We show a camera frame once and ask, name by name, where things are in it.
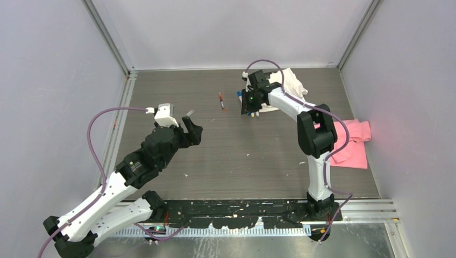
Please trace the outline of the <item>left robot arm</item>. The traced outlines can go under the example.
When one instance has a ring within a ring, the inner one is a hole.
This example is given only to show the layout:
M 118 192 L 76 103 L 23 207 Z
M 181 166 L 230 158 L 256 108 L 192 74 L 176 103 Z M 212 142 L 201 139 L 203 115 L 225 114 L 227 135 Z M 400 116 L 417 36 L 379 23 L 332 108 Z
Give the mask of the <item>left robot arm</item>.
M 118 231 L 147 219 L 159 222 L 164 218 L 167 206 L 155 191 L 146 191 L 120 210 L 111 209 L 156 178 L 179 149 L 201 143 L 203 127 L 188 116 L 182 121 L 185 128 L 179 123 L 155 123 L 140 148 L 125 156 L 97 191 L 64 216 L 45 219 L 43 225 L 60 257 L 88 257 Z

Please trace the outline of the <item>clear pen cap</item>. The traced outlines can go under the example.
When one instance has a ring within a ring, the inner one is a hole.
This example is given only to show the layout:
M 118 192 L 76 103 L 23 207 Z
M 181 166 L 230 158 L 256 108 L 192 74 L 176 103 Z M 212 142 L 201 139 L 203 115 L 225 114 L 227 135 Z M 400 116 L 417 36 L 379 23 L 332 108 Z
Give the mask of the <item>clear pen cap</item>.
M 191 116 L 194 112 L 195 112 L 195 110 L 192 109 L 186 114 L 186 116 Z

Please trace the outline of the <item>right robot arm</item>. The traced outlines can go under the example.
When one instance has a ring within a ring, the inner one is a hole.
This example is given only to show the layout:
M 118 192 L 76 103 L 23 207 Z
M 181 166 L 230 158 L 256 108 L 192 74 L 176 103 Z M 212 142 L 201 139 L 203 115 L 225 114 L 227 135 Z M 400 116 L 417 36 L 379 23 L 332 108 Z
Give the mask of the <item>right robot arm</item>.
M 337 209 L 330 183 L 330 158 L 338 137 L 327 105 L 308 104 L 272 82 L 262 70 L 243 73 L 246 88 L 241 91 L 241 114 L 255 113 L 271 105 L 297 123 L 297 141 L 307 156 L 309 188 L 305 211 L 312 220 L 323 220 Z

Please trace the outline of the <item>orange brown gel pen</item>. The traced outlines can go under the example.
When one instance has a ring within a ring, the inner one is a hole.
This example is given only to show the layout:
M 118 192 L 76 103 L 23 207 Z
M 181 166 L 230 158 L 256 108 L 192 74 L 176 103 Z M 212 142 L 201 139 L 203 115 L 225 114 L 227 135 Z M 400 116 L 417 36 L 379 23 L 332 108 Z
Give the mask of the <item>orange brown gel pen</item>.
M 225 105 L 224 105 L 223 96 L 222 96 L 221 92 L 219 92 L 218 96 L 219 96 L 219 102 L 220 102 L 221 109 L 222 109 L 223 112 L 225 112 L 226 108 L 225 108 Z

